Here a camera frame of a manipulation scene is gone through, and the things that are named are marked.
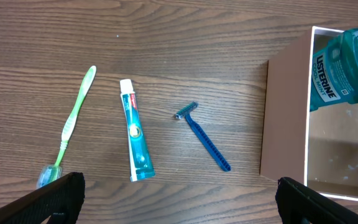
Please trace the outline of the blue disposable razor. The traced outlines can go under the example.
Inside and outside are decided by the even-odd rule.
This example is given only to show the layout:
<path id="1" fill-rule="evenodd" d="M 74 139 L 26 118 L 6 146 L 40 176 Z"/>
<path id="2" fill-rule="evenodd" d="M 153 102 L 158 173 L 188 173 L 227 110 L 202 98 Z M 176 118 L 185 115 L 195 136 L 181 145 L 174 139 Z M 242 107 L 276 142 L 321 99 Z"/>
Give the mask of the blue disposable razor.
<path id="1" fill-rule="evenodd" d="M 211 157 L 216 161 L 217 165 L 224 171 L 231 171 L 231 166 L 228 161 L 224 158 L 224 156 L 220 153 L 217 147 L 213 144 L 212 140 L 208 137 L 208 135 L 203 131 L 202 127 L 191 118 L 191 112 L 197 109 L 199 104 L 195 101 L 191 102 L 189 105 L 182 108 L 180 111 L 175 113 L 176 119 L 185 119 L 189 124 L 192 131 L 201 141 L 203 146 L 209 152 Z"/>

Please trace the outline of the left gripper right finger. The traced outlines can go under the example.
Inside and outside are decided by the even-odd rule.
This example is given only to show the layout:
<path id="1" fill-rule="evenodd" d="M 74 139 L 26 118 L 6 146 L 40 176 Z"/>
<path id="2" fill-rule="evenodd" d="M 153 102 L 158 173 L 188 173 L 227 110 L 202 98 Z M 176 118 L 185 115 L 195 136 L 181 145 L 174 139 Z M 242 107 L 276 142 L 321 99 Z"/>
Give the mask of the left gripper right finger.
<path id="1" fill-rule="evenodd" d="M 358 223 L 358 214 L 290 177 L 278 180 L 275 200 L 285 224 Z"/>

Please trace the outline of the green toothbrush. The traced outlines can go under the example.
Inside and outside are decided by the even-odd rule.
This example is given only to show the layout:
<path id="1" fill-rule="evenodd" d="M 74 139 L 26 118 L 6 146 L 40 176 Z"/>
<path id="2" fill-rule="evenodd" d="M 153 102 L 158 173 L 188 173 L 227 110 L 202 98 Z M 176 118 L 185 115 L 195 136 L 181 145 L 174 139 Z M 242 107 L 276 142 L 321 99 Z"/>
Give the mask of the green toothbrush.
<path id="1" fill-rule="evenodd" d="M 85 100 L 86 95 L 88 94 L 88 91 L 91 88 L 93 80 L 96 76 L 96 71 L 96 66 L 92 65 L 86 72 L 83 81 L 81 82 L 81 86 L 74 107 L 63 127 L 60 141 L 60 150 L 57 159 L 53 164 L 49 164 L 42 169 L 39 175 L 39 179 L 37 181 L 37 189 L 59 179 L 62 176 L 63 168 L 60 166 L 60 164 L 65 155 L 69 140 L 74 132 L 76 120 L 78 118 L 78 114 L 80 112 L 83 101 Z"/>

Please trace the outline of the teal toothpaste tube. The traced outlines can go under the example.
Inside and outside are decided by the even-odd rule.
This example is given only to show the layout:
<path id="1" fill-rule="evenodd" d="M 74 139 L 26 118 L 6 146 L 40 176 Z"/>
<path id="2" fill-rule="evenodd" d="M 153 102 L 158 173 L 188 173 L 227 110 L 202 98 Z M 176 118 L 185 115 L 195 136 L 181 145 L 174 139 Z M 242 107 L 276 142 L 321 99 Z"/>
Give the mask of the teal toothpaste tube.
<path id="1" fill-rule="evenodd" d="M 153 177 L 155 171 L 140 122 L 132 80 L 121 80 L 120 89 L 127 123 L 131 181 L 136 182 Z"/>

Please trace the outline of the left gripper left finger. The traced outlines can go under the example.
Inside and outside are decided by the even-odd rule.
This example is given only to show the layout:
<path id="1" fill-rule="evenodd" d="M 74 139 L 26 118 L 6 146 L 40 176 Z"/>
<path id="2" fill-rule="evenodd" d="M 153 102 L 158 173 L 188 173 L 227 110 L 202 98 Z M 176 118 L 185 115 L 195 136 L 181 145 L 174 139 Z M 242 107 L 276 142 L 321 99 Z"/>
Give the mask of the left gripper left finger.
<path id="1" fill-rule="evenodd" d="M 71 172 L 1 207 L 0 224 L 75 224 L 84 201 L 84 175 Z"/>

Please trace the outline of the blue mouthwash bottle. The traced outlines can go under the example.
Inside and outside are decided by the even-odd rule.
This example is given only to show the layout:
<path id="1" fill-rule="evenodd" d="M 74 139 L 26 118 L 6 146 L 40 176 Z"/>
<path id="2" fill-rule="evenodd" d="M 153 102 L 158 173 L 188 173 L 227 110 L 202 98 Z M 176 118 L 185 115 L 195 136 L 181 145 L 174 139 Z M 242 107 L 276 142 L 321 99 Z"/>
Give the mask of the blue mouthwash bottle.
<path id="1" fill-rule="evenodd" d="M 310 111 L 358 103 L 358 28 L 349 29 L 313 55 Z"/>

